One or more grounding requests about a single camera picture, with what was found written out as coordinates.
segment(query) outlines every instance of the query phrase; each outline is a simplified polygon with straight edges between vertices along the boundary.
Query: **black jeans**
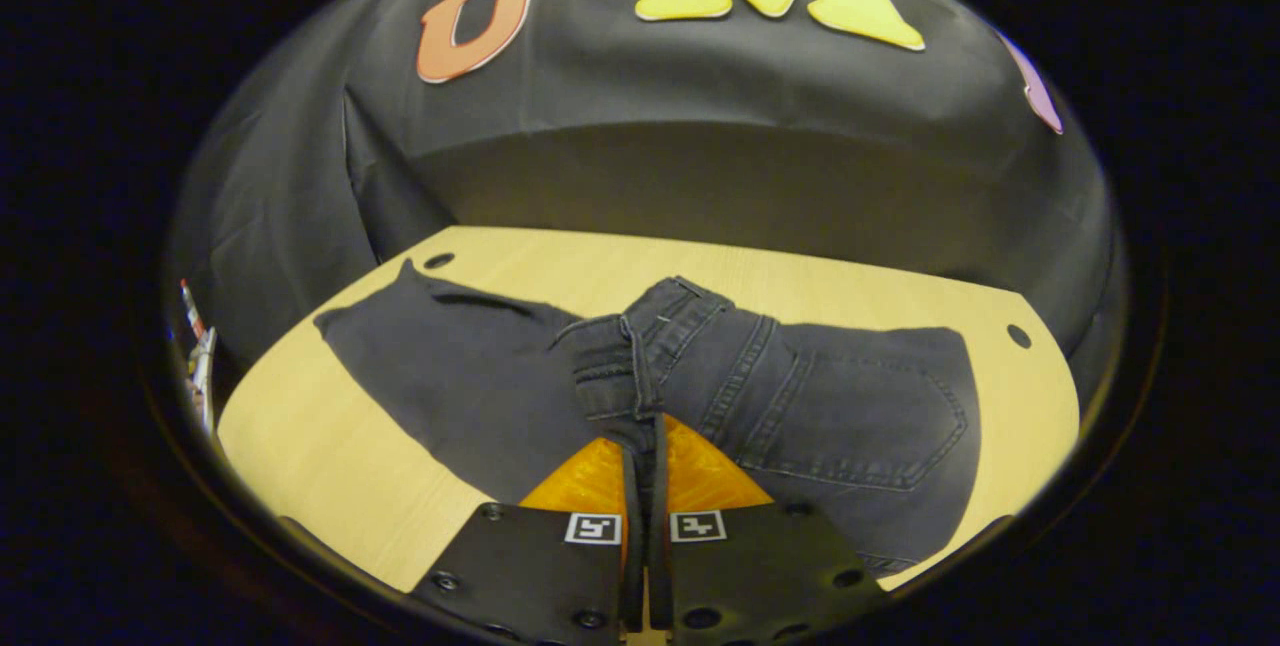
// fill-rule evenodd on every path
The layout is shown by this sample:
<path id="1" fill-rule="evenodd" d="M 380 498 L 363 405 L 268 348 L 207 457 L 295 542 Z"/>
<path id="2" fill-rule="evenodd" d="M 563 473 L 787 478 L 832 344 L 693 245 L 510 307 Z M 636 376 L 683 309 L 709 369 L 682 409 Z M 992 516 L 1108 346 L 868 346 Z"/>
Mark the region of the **black jeans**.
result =
<path id="1" fill-rule="evenodd" d="M 652 452 L 667 413 L 776 500 L 823 510 L 882 577 L 946 546 L 973 490 L 978 399 L 946 327 L 780 324 L 682 278 L 580 321 L 411 264 L 316 325 L 406 432 L 499 500 L 595 436 Z M 641 463 L 643 490 L 652 477 Z"/>

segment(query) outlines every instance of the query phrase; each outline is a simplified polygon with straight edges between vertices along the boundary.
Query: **back pocket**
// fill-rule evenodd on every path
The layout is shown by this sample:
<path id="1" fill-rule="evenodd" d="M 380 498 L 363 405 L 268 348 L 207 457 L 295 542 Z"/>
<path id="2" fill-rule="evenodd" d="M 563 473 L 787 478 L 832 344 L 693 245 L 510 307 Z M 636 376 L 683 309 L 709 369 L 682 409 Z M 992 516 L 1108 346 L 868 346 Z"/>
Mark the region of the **back pocket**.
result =
<path id="1" fill-rule="evenodd" d="M 946 382 L 924 368 L 801 351 L 737 461 L 799 478 L 910 491 L 968 426 Z"/>

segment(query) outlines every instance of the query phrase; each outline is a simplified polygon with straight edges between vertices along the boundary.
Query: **wooden table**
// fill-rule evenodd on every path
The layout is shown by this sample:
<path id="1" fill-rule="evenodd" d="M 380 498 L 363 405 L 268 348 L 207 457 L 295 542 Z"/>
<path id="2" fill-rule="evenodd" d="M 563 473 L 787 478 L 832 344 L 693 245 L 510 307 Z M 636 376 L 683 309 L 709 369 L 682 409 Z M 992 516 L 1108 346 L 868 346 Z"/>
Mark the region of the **wooden table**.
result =
<path id="1" fill-rule="evenodd" d="M 442 253 L 456 258 L 422 269 Z M 992 519 L 1018 513 L 1075 441 L 1079 406 L 1065 358 L 1027 301 L 1010 290 L 736 246 L 452 226 L 381 264 L 316 313 L 389 285 L 404 258 L 434 278 L 545 301 L 582 317 L 618 313 L 654 281 L 678 274 L 782 324 L 961 333 L 982 418 L 977 484 L 947 549 L 881 579 L 884 588 L 929 568 Z M 356 385 L 320 338 L 314 315 L 246 374 L 218 435 L 236 472 L 270 509 L 410 591 L 467 514 L 490 499 L 442 467 Z M 1030 336 L 1029 349 L 1012 342 L 1009 324 Z"/>

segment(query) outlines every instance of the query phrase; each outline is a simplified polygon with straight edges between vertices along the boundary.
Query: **jeans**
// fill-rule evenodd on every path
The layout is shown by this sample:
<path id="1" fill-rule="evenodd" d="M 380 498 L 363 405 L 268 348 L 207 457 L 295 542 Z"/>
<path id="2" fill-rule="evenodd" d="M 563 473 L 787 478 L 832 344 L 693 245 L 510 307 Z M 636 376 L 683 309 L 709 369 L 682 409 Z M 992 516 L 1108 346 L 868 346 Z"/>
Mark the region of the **jeans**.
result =
<path id="1" fill-rule="evenodd" d="M 406 432 L 499 500 L 595 436 L 652 454 L 667 413 L 774 500 L 823 510 L 883 577 L 946 546 L 973 490 L 978 399 L 964 339 L 946 327 L 781 324 L 684 278 L 582 321 L 411 264 L 316 324 Z M 658 468 L 637 463 L 648 505 Z"/>

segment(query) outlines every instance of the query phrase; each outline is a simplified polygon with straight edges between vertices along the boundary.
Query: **orange letter u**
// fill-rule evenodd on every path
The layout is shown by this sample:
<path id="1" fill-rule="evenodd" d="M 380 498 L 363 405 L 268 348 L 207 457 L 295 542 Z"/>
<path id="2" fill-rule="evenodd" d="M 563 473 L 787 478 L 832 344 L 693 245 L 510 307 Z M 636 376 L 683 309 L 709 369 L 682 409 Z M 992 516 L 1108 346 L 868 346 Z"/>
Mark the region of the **orange letter u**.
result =
<path id="1" fill-rule="evenodd" d="M 443 84 L 493 61 L 525 26 L 529 0 L 497 0 L 493 18 L 483 35 L 458 45 L 454 29 L 468 0 L 443 0 L 422 14 L 422 40 L 417 46 L 417 75 L 429 84 Z"/>

